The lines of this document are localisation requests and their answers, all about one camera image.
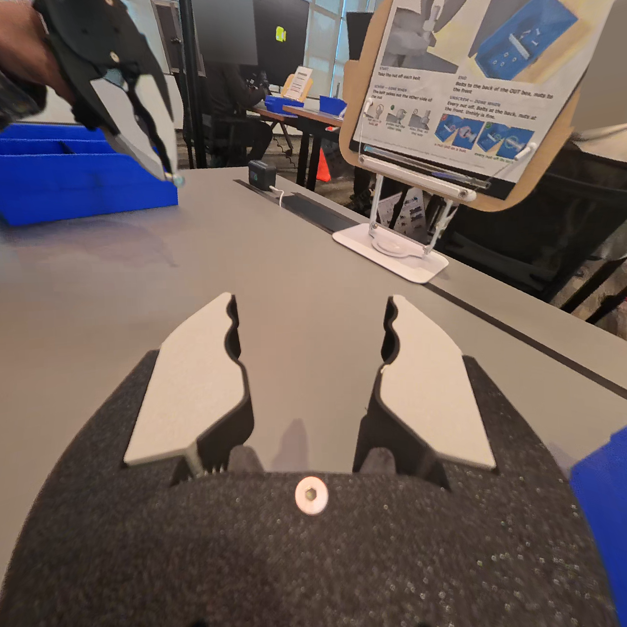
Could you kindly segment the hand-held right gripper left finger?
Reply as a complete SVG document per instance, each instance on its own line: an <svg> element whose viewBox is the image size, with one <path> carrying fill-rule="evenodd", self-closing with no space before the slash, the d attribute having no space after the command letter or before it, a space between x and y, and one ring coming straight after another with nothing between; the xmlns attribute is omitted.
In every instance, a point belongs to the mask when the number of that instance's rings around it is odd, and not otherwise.
<svg viewBox="0 0 627 627"><path fill-rule="evenodd" d="M240 355L236 295L224 292L161 344L124 464L181 457L193 476L226 472L255 425Z"/></svg>

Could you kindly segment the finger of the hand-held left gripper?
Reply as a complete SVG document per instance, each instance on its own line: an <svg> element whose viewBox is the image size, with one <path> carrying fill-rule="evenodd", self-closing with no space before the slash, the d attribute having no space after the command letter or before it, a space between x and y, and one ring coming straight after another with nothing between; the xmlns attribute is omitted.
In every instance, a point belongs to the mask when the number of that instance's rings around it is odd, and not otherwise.
<svg viewBox="0 0 627 627"><path fill-rule="evenodd" d="M127 93L137 121L169 174L178 174L175 121L166 82L162 76L141 73Z"/></svg>
<svg viewBox="0 0 627 627"><path fill-rule="evenodd" d="M91 81L91 86L116 128L115 132L102 130L111 147L133 158L157 179L166 180L161 159L137 121L127 92L105 78Z"/></svg>

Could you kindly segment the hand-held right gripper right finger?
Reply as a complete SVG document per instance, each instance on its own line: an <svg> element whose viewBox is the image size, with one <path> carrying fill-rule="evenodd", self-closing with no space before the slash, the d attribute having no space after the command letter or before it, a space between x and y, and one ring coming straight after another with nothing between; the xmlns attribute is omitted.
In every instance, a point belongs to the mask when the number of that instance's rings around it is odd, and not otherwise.
<svg viewBox="0 0 627 627"><path fill-rule="evenodd" d="M383 360L361 420L353 472L447 483L444 463L497 462L458 344L404 296L388 297Z"/></svg>

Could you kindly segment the blue plastic bin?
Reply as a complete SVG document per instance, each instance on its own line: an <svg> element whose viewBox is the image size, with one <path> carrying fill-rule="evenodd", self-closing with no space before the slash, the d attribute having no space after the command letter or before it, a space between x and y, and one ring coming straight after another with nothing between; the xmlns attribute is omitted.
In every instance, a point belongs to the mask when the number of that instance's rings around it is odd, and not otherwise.
<svg viewBox="0 0 627 627"><path fill-rule="evenodd" d="M11 226L177 205L173 183L115 152L100 130L20 122L1 131L1 218Z"/></svg>
<svg viewBox="0 0 627 627"><path fill-rule="evenodd" d="M626 626L626 428L572 467L571 487L592 529L621 626Z"/></svg>

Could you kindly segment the person's left hand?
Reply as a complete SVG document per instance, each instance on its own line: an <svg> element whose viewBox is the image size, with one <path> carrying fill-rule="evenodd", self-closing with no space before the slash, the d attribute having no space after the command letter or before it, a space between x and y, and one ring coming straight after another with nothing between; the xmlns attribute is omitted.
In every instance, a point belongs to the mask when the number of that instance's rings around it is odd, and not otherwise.
<svg viewBox="0 0 627 627"><path fill-rule="evenodd" d="M69 104L75 103L47 42L43 19L28 1L1 1L1 69L48 86Z"/></svg>

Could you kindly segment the black metal pole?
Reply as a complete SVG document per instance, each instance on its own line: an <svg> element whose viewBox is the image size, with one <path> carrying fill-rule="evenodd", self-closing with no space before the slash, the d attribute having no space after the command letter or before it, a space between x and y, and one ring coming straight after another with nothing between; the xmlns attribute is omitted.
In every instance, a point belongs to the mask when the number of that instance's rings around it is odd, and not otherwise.
<svg viewBox="0 0 627 627"><path fill-rule="evenodd" d="M182 48L185 77L188 89L188 111L190 114L190 133L194 147L196 168L207 168L207 151L203 132L202 103L198 87L197 39L195 33L192 1L179 1L180 21L182 29Z"/></svg>

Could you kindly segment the grey panel on stand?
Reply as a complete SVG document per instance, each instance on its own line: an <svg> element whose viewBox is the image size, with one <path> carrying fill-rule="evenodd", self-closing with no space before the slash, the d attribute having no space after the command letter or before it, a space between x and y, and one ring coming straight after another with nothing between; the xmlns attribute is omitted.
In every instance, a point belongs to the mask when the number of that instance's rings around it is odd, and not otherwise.
<svg viewBox="0 0 627 627"><path fill-rule="evenodd" d="M158 23L169 72L177 74L182 63L179 6L175 1L152 1L152 6Z"/></svg>

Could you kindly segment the black power station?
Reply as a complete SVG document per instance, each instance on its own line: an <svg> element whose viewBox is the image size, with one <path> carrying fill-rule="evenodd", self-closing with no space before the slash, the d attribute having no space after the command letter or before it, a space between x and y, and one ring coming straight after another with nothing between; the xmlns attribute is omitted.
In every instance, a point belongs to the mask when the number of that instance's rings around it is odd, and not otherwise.
<svg viewBox="0 0 627 627"><path fill-rule="evenodd" d="M248 163L249 183L257 190L273 191L276 185L276 166L260 160L251 160Z"/></svg>

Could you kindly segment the small document stand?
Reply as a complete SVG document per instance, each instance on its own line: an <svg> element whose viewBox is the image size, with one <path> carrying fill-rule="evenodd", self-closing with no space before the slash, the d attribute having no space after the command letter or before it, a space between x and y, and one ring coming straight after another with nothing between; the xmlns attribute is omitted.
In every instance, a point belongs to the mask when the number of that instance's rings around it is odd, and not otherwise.
<svg viewBox="0 0 627 627"><path fill-rule="evenodd" d="M294 102L304 102L308 97L309 89L313 86L313 68L299 66L295 71L288 77L282 90L281 97Z"/></svg>

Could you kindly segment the instruction sheet on stand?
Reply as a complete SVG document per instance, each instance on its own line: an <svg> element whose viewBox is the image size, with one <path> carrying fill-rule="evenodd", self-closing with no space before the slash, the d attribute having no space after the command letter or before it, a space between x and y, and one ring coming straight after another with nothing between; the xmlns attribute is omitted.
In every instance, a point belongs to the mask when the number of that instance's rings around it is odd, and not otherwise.
<svg viewBox="0 0 627 627"><path fill-rule="evenodd" d="M428 283L448 265L448 259L434 249L438 238L461 206L485 212L502 211L519 203L536 186L574 130L572 121L582 80L540 147L530 144L519 154L519 160L512 162L512 165L525 163L526 167L516 184L503 195L490 193L493 179L466 176L460 170L450 170L445 176L442 165L410 159L398 152L388 152L388 159L381 158L383 150L363 152L353 136L357 121L363 120L364 108L370 105L369 102L365 103L365 96L391 4L393 1L382 1L373 12L359 60L347 64L343 79L343 97L348 108L340 129L340 151L348 163L375 175L370 215L367 226L354 226L335 232L333 238L340 245L411 282ZM432 233L428 243L409 239L378 221L385 179L420 189L435 199L444 200L444 208L438 211L435 225L430 228Z"/></svg>

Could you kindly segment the black computer monitor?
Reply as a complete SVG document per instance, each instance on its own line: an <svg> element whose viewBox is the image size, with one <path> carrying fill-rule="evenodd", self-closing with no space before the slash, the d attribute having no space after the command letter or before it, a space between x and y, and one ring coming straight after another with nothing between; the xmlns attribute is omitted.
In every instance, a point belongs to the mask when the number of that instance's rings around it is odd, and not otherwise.
<svg viewBox="0 0 627 627"><path fill-rule="evenodd" d="M304 62L308 1L192 1L205 63L241 66L245 78L266 72L281 86Z"/></svg>

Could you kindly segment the wooden office desk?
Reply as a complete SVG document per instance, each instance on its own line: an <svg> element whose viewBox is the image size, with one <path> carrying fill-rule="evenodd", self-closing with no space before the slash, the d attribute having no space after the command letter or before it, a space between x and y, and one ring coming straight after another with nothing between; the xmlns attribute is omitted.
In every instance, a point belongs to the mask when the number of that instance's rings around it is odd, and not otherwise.
<svg viewBox="0 0 627 627"><path fill-rule="evenodd" d="M276 113L269 111L263 104L258 104L249 111L259 114L265 121L277 122L283 130L291 127L301 132L295 182L309 191L315 191L322 142L339 145L343 120L306 106L283 105L283 111Z"/></svg>

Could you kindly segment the black fabric bag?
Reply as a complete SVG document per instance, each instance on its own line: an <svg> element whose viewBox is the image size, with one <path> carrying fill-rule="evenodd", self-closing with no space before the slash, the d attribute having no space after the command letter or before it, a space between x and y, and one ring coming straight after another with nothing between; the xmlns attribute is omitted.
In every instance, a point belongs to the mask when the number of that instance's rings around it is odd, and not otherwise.
<svg viewBox="0 0 627 627"><path fill-rule="evenodd" d="M594 254L616 244L626 223L626 158L568 142L519 203L498 212L461 206L435 249L543 302Z"/></svg>

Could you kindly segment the black monitor back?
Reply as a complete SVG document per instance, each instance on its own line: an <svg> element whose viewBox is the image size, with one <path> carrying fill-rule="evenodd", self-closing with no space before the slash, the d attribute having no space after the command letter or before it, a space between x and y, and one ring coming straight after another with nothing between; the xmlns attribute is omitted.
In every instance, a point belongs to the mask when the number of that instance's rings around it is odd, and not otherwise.
<svg viewBox="0 0 627 627"><path fill-rule="evenodd" d="M372 19L372 12L348 12L347 34L349 60L358 61L364 49L366 34Z"/></svg>

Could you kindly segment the printed instruction sheet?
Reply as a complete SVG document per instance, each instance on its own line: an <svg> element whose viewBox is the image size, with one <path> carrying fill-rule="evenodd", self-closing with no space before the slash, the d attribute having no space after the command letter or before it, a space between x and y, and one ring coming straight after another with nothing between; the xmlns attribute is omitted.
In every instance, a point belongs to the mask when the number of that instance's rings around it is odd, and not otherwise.
<svg viewBox="0 0 627 627"><path fill-rule="evenodd" d="M507 194L577 89L614 1L394 1L353 141Z"/></svg>

